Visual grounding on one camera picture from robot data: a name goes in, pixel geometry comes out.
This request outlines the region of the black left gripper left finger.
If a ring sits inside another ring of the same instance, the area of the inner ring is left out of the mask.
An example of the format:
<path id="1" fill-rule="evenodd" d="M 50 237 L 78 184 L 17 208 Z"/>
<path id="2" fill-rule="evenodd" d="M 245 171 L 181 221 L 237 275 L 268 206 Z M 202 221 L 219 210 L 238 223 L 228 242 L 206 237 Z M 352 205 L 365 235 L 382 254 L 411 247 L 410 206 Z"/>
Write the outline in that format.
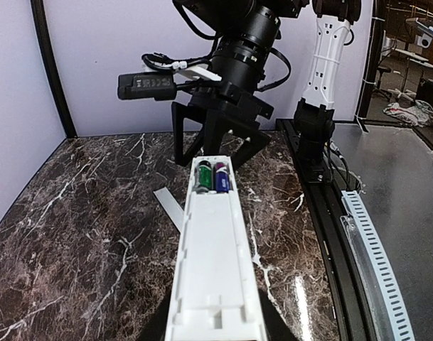
<path id="1" fill-rule="evenodd" d="M 171 295 L 166 294 L 146 325 L 137 336 L 137 341 L 165 340 Z"/>

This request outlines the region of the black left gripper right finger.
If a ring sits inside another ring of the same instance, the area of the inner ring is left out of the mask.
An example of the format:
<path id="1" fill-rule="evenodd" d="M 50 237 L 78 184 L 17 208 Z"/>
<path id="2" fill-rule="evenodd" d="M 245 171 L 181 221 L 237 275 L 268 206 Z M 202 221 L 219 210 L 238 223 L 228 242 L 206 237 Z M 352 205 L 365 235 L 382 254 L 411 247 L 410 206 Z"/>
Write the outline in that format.
<path id="1" fill-rule="evenodd" d="M 273 303 L 269 300 L 267 293 L 262 289 L 259 289 L 258 293 L 267 339 L 269 341 L 297 341 L 298 339 L 283 321 Z"/>

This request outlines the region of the white remote control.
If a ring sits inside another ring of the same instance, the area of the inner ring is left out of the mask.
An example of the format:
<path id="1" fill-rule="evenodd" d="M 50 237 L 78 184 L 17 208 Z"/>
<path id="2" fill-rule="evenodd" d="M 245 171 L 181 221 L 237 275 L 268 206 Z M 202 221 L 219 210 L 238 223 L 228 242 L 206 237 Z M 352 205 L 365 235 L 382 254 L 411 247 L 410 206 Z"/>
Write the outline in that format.
<path id="1" fill-rule="evenodd" d="M 196 168 L 204 160 L 211 164 L 212 190 L 197 193 Z M 217 162 L 228 165 L 228 193 L 215 191 Z M 165 340 L 266 340 L 230 157 L 192 160 L 183 213 Z"/>

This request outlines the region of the white battery cover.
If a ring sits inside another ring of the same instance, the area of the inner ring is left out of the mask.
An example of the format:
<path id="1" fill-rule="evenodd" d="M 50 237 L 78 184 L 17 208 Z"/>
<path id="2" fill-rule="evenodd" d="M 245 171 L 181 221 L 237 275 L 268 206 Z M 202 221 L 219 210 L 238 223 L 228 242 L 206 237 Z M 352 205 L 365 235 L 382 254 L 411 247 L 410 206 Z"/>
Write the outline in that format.
<path id="1" fill-rule="evenodd" d="M 181 233 L 184 213 L 183 208 L 176 201 L 175 197 L 166 187 L 154 191 L 154 196 L 159 201 L 159 204 L 163 207 L 170 220 L 173 222 L 175 228 L 179 233 Z"/>

